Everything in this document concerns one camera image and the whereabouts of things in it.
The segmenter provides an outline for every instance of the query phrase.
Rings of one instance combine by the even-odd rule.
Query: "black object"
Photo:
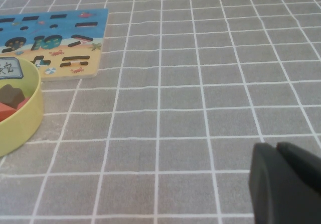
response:
[[[256,224],[321,224],[321,159],[310,152],[255,144],[249,187]]]

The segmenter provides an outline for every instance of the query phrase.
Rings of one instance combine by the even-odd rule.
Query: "wooden puzzle board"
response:
[[[108,9],[1,16],[0,57],[33,62],[42,80],[95,76],[107,18]]]

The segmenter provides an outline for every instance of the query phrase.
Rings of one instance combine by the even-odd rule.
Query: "red wooden block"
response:
[[[26,97],[21,103],[18,104],[17,110],[21,109],[29,100],[29,97]]]
[[[0,122],[13,115],[17,110],[0,102]]]

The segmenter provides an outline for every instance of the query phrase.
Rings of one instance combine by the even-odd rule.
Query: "yellow plastic container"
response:
[[[0,122],[0,156],[15,150],[24,144],[38,129],[43,115],[44,102],[41,92],[41,78],[36,66],[22,58],[22,79],[1,79],[0,88],[11,84],[20,88],[29,101],[9,118]]]

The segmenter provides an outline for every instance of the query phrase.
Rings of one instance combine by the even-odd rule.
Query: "table surface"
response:
[[[252,224],[254,143],[321,154],[320,5],[0,0],[110,10],[98,75],[44,82],[40,128],[0,160],[0,223]]]

